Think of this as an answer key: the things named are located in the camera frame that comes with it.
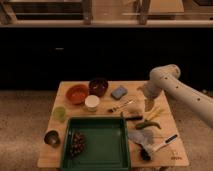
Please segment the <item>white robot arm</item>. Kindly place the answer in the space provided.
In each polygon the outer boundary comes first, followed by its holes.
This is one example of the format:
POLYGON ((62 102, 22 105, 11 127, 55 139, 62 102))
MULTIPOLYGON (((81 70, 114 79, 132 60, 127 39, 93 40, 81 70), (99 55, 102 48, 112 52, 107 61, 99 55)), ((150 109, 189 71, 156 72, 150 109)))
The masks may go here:
POLYGON ((153 68, 149 80, 142 86, 144 96, 154 100, 164 90, 187 105, 213 129, 213 98, 182 83, 179 80, 180 74, 181 70, 175 64, 153 68))

